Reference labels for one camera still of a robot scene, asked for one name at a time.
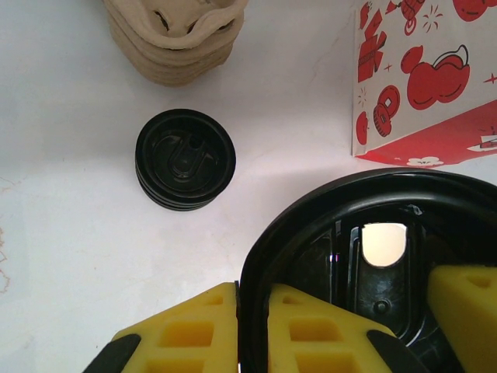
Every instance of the gift box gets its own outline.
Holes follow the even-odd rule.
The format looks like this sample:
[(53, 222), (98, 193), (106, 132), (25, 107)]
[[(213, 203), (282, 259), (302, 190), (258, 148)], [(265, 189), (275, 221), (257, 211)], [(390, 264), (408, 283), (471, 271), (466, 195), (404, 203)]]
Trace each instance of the gift box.
[(434, 167), (497, 154), (497, 0), (356, 12), (353, 155)]

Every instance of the black rubber pad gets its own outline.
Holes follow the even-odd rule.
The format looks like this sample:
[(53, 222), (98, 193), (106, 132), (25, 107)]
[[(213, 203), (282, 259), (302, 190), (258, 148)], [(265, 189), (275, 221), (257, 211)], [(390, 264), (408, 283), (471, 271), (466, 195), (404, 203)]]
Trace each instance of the black rubber pad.
[(140, 341), (139, 335), (129, 334), (108, 343), (83, 373), (121, 373)]
[(379, 330), (370, 330), (367, 338), (392, 373), (429, 373), (400, 339)]

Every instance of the black lid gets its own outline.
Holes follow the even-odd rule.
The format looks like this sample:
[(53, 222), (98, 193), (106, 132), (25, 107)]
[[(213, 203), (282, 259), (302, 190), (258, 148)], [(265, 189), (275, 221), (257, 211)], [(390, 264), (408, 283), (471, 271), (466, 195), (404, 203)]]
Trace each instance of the black lid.
[(135, 153), (137, 177), (157, 204), (191, 211), (211, 202), (235, 172), (235, 148), (211, 117), (188, 109), (160, 113), (145, 124)]

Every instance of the stacked egg cartons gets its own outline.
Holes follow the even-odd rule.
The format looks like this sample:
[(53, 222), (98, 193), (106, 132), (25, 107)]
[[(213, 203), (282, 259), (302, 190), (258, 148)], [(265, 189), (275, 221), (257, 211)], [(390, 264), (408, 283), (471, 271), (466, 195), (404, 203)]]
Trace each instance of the stacked egg cartons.
[(104, 0), (116, 44), (145, 77), (190, 83), (223, 64), (248, 0)]

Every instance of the white table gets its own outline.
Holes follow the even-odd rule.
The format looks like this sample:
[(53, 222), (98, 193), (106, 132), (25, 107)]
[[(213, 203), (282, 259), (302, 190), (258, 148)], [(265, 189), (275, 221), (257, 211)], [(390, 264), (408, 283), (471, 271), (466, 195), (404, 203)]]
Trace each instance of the white table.
[[(1, 373), (82, 371), (117, 330), (238, 279), (297, 198), (381, 167), (349, 155), (350, 6), (252, 0), (228, 62), (181, 89), (136, 73), (100, 0), (2, 7)], [(154, 204), (134, 171), (140, 129), (176, 107), (218, 120), (238, 156), (226, 191), (189, 213)], [(497, 183), (496, 160), (441, 169)]]

